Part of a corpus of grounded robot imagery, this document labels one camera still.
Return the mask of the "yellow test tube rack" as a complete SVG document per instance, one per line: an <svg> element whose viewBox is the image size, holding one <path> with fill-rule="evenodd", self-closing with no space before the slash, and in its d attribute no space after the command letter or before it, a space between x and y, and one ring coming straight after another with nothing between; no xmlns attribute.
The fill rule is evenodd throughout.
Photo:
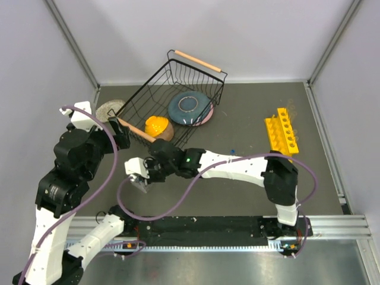
<svg viewBox="0 0 380 285"><path fill-rule="evenodd" d="M285 107L277 108L277 113L272 117L265 118L264 123L271 150L279 151L289 157L299 154L289 113Z"/></svg>

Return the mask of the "long glass test tube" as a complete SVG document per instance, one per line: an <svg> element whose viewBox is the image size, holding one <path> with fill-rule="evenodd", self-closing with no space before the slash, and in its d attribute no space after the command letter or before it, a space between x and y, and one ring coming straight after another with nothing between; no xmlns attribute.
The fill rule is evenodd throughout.
<svg viewBox="0 0 380 285"><path fill-rule="evenodd" d="M297 112L296 111L294 111L294 110L289 111L289 119L291 121L295 120L296 117L297 117Z"/></svg>

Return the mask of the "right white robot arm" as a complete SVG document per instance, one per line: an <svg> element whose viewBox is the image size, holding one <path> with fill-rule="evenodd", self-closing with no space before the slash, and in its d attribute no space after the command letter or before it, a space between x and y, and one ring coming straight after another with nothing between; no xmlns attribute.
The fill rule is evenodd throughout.
<svg viewBox="0 0 380 285"><path fill-rule="evenodd" d="M290 235L299 227L297 210L298 169L278 151L263 156L238 157L213 153L203 148L180 149L157 139L142 160L147 183L164 182L172 174L190 178L222 178L243 181L265 189L277 209L277 228Z"/></svg>

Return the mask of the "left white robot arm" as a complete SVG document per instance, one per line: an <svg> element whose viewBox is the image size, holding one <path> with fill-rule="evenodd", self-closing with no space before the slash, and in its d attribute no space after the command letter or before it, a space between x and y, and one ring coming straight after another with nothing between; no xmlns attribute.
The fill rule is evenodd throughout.
<svg viewBox="0 0 380 285"><path fill-rule="evenodd" d="M78 243L65 246L69 226L85 205L82 197L104 155L130 146L129 128L116 117L108 121L114 134L94 121L88 126L70 123L54 146L54 167L37 189L30 257L25 269L13 277L13 284L78 284L90 261L114 237L133 232L134 220L116 205Z"/></svg>

